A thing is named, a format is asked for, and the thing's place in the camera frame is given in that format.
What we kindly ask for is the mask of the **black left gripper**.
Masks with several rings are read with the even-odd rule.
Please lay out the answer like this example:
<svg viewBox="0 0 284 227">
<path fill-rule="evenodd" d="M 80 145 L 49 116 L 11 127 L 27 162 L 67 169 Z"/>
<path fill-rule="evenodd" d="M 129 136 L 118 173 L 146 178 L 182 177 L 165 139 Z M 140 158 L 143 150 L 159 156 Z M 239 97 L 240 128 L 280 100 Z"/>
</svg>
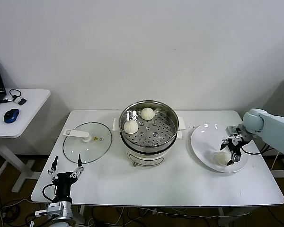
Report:
<svg viewBox="0 0 284 227">
<path fill-rule="evenodd" d="M 71 185 L 76 183 L 79 176 L 83 172 L 83 165 L 81 155 L 78 156 L 77 168 L 73 172 L 64 172 L 56 174 L 57 157 L 52 162 L 51 169 L 48 170 L 48 174 L 52 178 L 52 183 L 55 188 L 55 198 L 53 201 L 72 201 L 70 197 Z"/>
</svg>

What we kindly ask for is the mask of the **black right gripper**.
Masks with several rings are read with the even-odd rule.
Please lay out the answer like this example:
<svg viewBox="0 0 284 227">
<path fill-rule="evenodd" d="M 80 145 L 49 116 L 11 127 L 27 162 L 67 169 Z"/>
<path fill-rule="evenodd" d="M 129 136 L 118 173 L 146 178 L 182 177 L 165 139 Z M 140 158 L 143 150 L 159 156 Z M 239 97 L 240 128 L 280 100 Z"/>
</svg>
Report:
<svg viewBox="0 0 284 227">
<path fill-rule="evenodd" d="M 249 141 L 244 140 L 242 136 L 231 136 L 229 139 L 222 140 L 220 150 L 223 150 L 229 145 L 229 150 L 231 152 L 230 160 L 227 163 L 228 166 L 239 163 L 241 158 L 241 155 L 238 155 L 241 153 L 240 149 L 248 143 Z"/>
</svg>

